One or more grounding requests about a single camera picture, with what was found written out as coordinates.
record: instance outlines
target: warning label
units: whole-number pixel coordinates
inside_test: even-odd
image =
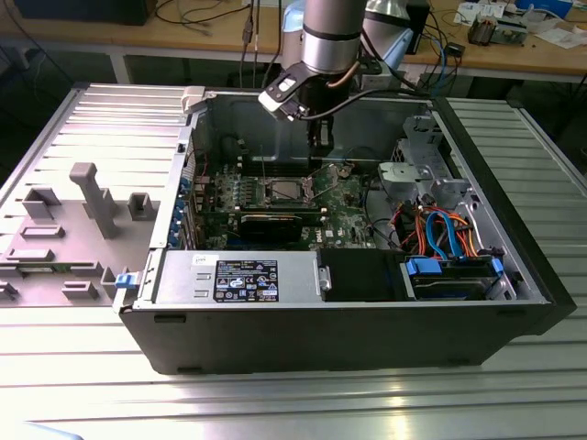
[[[279,301],[277,261],[224,261],[216,263],[214,299],[217,303]]]

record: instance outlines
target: slotted aluminum surface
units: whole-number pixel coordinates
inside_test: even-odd
[[[504,101],[449,102],[567,290],[586,294],[584,178],[526,111]]]
[[[576,313],[475,368],[167,377],[109,308],[0,309],[3,416],[92,440],[585,438],[585,278],[564,280]]]
[[[15,171],[0,197],[0,253],[27,211],[20,201],[32,186],[50,186],[62,200],[83,200],[69,179],[75,162],[93,162],[96,181],[114,200],[148,193],[159,201],[185,126],[181,87],[92,84],[73,90]]]

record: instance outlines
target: wooden tabletop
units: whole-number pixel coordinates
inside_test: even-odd
[[[466,47],[462,66],[477,69],[540,72],[566,75],[583,75],[587,72],[587,48],[579,46],[574,49],[562,49],[546,41],[529,36],[526,44],[520,46],[491,45],[474,46],[467,42],[468,27],[452,23],[454,9],[459,0],[433,0],[435,16],[440,27],[450,41]],[[184,9],[190,7],[211,6],[213,0],[182,0]],[[221,14],[241,7],[240,0],[226,0],[225,3],[211,11],[200,11],[191,15],[192,19],[201,19]],[[207,37],[186,27],[165,23],[152,16],[142,27],[121,26],[106,23],[78,23],[53,20],[24,20],[13,9],[13,14],[35,39],[46,41],[65,41],[70,43],[101,43],[118,46],[140,46],[160,49],[191,49],[216,51],[241,51],[242,28],[247,11],[237,12],[211,21],[206,29],[212,33]],[[169,4],[161,14],[178,20],[177,9]],[[568,19],[587,22],[587,13],[571,11]],[[278,11],[274,7],[263,7],[260,11],[259,50],[261,53],[274,53],[277,49]],[[0,15],[0,36],[23,38],[18,28],[10,21],[6,11]],[[404,62],[434,64],[437,55],[428,41],[422,41],[416,55],[408,55]]]

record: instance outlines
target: green circuit board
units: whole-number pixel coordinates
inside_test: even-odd
[[[209,249],[308,250],[318,248],[375,248],[366,231],[361,205],[360,176],[342,165],[329,165],[308,177],[243,176],[224,167],[211,176],[208,203],[200,207]],[[279,209],[304,219],[299,240],[292,243],[251,245],[241,240],[238,221],[246,214]]]

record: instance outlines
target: motherboard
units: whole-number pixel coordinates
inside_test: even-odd
[[[230,165],[210,170],[195,179],[190,198],[193,248],[375,248],[363,176],[353,171],[342,163],[302,177],[247,175]]]

